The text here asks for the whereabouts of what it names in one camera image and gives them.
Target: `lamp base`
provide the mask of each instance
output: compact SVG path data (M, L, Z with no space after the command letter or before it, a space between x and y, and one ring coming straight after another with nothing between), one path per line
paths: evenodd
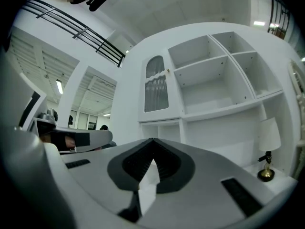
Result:
M274 176L275 172L271 169L263 169L257 173L257 178L259 178L263 182L271 181Z

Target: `fluorescent light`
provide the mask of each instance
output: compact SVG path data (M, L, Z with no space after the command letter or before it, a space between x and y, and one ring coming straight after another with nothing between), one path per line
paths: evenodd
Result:
M265 22L260 22L260 21L254 21L254 25L265 25Z
M278 25L278 24L273 24L273 23L271 23L270 24L270 27L279 27L280 25Z
M57 88L60 94L63 94L62 85L60 80L56 80Z

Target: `ceiling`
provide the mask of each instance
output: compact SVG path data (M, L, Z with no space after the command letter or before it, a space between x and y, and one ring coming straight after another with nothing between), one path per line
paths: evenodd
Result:
M143 37L180 25L227 21L227 0L108 0L99 9Z
M8 59L19 73L47 94L47 99L59 103L61 94L56 80L63 87L75 69L78 61L47 45L30 41L28 37L12 34ZM74 98L72 110L92 115L111 112L115 85L87 71Z

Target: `black slot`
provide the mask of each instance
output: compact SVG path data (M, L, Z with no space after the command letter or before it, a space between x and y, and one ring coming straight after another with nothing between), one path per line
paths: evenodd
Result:
M88 159L82 159L82 160L66 163L66 167L68 169L72 169L72 168L75 168L75 167L78 167L78 166L83 166L83 165L88 164L88 163L90 163L90 161Z
M221 183L247 217L262 208L262 205L236 179L231 178Z

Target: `cabinet door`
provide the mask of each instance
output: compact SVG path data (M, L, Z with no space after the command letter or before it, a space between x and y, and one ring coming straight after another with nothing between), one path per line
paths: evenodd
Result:
M167 50L142 63L139 122L179 117L177 88L171 58Z

